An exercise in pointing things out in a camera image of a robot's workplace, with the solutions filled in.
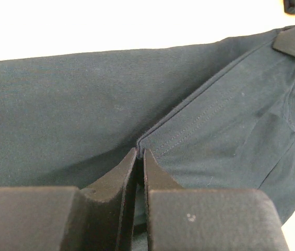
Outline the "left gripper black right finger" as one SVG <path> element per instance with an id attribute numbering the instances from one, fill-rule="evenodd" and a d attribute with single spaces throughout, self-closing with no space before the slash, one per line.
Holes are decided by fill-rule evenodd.
<path id="1" fill-rule="evenodd" d="M 149 250 L 288 250 L 273 202 L 255 189 L 185 189 L 144 151 Z"/>

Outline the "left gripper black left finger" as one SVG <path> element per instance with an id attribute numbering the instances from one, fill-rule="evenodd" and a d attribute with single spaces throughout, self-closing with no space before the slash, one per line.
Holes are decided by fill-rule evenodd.
<path id="1" fill-rule="evenodd" d="M 0 187 L 0 250 L 130 250 L 136 157 L 84 189 Z"/>

